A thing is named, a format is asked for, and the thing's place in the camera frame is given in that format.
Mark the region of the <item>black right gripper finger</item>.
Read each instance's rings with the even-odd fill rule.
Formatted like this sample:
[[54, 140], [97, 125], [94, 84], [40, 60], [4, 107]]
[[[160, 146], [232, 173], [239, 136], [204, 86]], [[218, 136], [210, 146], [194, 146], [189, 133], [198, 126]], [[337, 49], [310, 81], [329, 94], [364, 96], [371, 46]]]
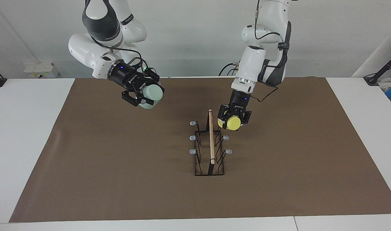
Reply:
[[160, 76], [154, 68], [146, 68], [142, 72], [144, 85], [160, 85]]
[[134, 92], [135, 97], [131, 96], [130, 93], [133, 92], [132, 91], [122, 92], [122, 99], [127, 101], [129, 104], [133, 105], [134, 107], [137, 107], [139, 104], [146, 104], [147, 100], [141, 92]]

